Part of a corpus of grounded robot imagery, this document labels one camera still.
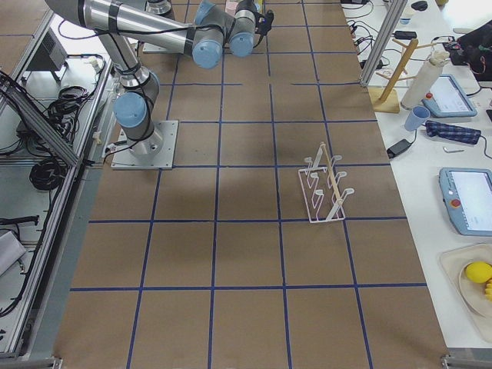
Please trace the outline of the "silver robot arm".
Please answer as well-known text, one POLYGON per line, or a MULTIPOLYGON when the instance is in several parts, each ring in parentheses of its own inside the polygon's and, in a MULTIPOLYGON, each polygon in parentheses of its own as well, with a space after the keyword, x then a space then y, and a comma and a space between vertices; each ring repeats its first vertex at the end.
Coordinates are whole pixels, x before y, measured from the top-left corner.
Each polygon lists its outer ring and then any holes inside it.
POLYGON ((49 1, 64 20, 92 30, 120 75, 124 93, 113 112, 137 155, 155 153, 162 144, 151 113, 159 93, 158 79, 143 66, 130 39, 191 57, 201 68, 214 68, 228 46, 237 57, 250 55, 271 30, 274 13, 261 14, 253 1, 238 3, 233 15, 210 1, 199 4, 191 24, 140 10, 119 1, 49 1))

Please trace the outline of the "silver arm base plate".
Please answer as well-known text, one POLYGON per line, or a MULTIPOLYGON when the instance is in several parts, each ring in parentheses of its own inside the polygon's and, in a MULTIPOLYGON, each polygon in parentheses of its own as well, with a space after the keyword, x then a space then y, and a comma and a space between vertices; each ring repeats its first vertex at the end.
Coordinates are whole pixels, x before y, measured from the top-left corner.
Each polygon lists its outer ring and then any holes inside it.
POLYGON ((112 156, 111 168, 115 170, 172 169, 178 136, 178 121, 155 121, 152 136, 128 149, 126 134, 120 130, 124 141, 118 153, 112 156))

